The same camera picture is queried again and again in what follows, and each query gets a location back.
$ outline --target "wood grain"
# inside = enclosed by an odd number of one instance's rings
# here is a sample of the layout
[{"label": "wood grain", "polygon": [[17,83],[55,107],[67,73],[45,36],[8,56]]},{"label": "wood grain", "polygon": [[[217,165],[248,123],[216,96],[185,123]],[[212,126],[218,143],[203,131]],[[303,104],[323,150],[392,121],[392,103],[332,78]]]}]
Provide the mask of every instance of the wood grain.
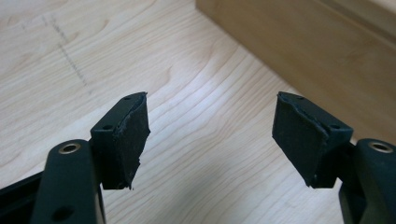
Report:
[{"label": "wood grain", "polygon": [[[357,139],[395,144],[396,14],[354,0],[198,0],[197,6],[299,92],[353,127]],[[359,12],[369,6],[376,7]]]},{"label": "wood grain", "polygon": [[108,223],[340,223],[271,137],[295,92],[194,2],[1,1],[0,188],[43,169],[122,96],[148,92],[134,190],[105,191]]}]

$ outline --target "screw hole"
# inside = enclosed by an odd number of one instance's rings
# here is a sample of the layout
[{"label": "screw hole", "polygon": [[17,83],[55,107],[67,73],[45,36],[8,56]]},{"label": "screw hole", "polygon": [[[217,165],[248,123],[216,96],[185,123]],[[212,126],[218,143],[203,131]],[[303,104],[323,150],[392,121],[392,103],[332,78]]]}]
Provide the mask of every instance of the screw hole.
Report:
[{"label": "screw hole", "polygon": [[379,151],[379,152],[383,152],[383,153],[392,153],[393,152],[393,148],[391,148],[391,147],[389,147],[389,146],[387,146],[385,144],[382,144],[382,143],[371,142],[369,144],[369,146],[372,149],[374,149],[376,151]]},{"label": "screw hole", "polygon": [[340,126],[338,126],[336,124],[331,124],[330,127],[333,128],[333,129],[340,129],[341,128]]},{"label": "screw hole", "polygon": [[55,222],[65,221],[68,218],[70,218],[73,215],[73,213],[74,213],[74,209],[72,206],[60,207],[52,214],[52,221]]},{"label": "screw hole", "polygon": [[77,144],[77,143],[68,144],[68,145],[61,147],[61,149],[59,149],[59,153],[61,153],[61,154],[73,153],[73,152],[79,150],[80,147],[81,147],[81,145]]},{"label": "screw hole", "polygon": [[104,130],[110,130],[112,128],[113,128],[112,125],[106,125],[106,126],[103,127]]}]

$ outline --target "wooden baseboard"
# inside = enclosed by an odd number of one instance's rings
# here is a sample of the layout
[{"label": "wooden baseboard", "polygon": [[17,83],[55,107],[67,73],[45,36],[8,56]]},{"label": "wooden baseboard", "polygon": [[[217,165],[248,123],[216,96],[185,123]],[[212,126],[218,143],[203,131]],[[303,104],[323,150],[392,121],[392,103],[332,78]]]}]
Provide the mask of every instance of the wooden baseboard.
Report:
[{"label": "wooden baseboard", "polygon": [[[353,127],[355,137],[396,144],[396,32],[378,25],[396,16],[366,20],[339,3],[197,0],[196,6],[301,94]],[[370,15],[384,9],[373,10]]]}]

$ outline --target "light wood floor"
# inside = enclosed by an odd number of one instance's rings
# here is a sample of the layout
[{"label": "light wood floor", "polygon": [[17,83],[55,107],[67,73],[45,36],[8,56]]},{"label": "light wood floor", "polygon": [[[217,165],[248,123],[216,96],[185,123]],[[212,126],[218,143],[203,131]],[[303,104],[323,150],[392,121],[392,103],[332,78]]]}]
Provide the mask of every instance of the light wood floor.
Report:
[{"label": "light wood floor", "polygon": [[106,191],[108,223],[341,223],[271,136],[294,89],[192,0],[1,1],[0,188],[122,96],[148,92],[151,135],[133,188]]}]

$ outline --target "wooden surface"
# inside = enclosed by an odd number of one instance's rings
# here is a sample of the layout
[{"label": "wooden surface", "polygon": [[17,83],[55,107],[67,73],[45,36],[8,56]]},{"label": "wooden surface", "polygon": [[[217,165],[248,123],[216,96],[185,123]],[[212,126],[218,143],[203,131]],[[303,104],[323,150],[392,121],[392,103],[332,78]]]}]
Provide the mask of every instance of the wooden surface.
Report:
[{"label": "wooden surface", "polygon": [[353,127],[356,138],[396,144],[396,11],[386,3],[197,0],[297,91]]},{"label": "wooden surface", "polygon": [[105,191],[108,223],[341,223],[271,137],[295,90],[194,2],[1,1],[0,188],[40,172],[122,96],[148,92],[134,190]]}]

